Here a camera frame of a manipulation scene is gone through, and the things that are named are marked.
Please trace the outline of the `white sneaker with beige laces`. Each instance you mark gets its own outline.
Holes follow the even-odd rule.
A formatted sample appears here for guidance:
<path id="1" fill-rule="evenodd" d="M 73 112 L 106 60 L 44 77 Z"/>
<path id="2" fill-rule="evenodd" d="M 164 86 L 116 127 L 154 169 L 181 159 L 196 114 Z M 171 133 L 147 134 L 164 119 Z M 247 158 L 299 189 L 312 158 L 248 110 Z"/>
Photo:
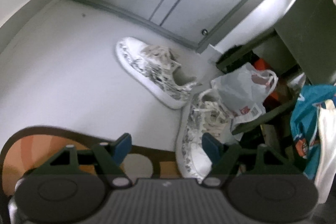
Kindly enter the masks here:
<path id="1" fill-rule="evenodd" d="M 214 89 L 193 95 L 183 108 L 175 143 L 176 162 L 182 177 L 201 182 L 209 174 L 212 163 L 202 148 L 205 133 L 223 144 L 238 143 L 230 131 L 231 119 L 232 113 Z"/>

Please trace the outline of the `white patterned sneaker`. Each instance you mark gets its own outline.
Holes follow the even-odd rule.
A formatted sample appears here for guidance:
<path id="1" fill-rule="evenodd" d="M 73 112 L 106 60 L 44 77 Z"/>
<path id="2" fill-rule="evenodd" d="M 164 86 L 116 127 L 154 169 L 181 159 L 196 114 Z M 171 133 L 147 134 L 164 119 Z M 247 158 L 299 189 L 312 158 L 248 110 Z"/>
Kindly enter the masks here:
<path id="1" fill-rule="evenodd" d="M 127 73 L 171 109 L 183 108 L 198 84 L 195 76 L 182 71 L 176 54 L 168 47 L 127 37 L 117 42 L 116 56 Z"/>

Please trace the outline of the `white plastic bag red print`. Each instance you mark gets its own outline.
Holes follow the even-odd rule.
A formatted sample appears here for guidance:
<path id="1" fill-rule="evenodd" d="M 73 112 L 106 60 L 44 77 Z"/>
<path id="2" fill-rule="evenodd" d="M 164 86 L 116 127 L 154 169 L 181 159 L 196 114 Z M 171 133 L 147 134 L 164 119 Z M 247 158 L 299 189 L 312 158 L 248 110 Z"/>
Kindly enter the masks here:
<path id="1" fill-rule="evenodd" d="M 258 71 L 250 63 L 211 81 L 211 87 L 234 116 L 231 130 L 266 113 L 263 103 L 275 90 L 277 82 L 278 77 L 272 70 Z"/>

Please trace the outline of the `teal blue printed garment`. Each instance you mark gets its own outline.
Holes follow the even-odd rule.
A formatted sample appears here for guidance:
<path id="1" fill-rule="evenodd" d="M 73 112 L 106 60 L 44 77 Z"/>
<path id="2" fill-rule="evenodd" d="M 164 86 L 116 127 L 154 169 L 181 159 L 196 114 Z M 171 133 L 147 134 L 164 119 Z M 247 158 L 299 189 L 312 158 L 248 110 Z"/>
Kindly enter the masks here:
<path id="1" fill-rule="evenodd" d="M 299 93 L 290 118 L 295 150 L 306 160 L 303 173 L 310 180 L 315 179 L 321 154 L 318 114 L 321 108 L 326 108 L 327 100 L 335 102 L 335 86 L 305 85 Z"/>

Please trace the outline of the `white cloth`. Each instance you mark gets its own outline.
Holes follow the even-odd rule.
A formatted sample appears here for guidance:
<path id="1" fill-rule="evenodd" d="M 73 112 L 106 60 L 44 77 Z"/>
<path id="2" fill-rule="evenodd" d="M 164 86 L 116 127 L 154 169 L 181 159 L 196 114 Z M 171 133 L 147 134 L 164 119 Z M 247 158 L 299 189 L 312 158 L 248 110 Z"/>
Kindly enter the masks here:
<path id="1" fill-rule="evenodd" d="M 327 201 L 335 177 L 335 102 L 332 99 L 319 108 L 318 132 L 321 152 L 314 183 L 321 204 Z"/>

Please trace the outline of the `dark shoe rack frame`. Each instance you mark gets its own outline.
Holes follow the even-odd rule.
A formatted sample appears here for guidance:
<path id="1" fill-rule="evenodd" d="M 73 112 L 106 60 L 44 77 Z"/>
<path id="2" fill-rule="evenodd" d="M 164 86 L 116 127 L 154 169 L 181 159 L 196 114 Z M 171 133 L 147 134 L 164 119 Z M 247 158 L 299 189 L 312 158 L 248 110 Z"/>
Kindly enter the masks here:
<path id="1" fill-rule="evenodd" d="M 335 4 L 333 0 L 296 0 L 285 16 L 263 34 L 231 55 L 224 54 L 217 69 L 229 67 L 269 39 L 287 47 L 311 84 L 335 84 Z"/>

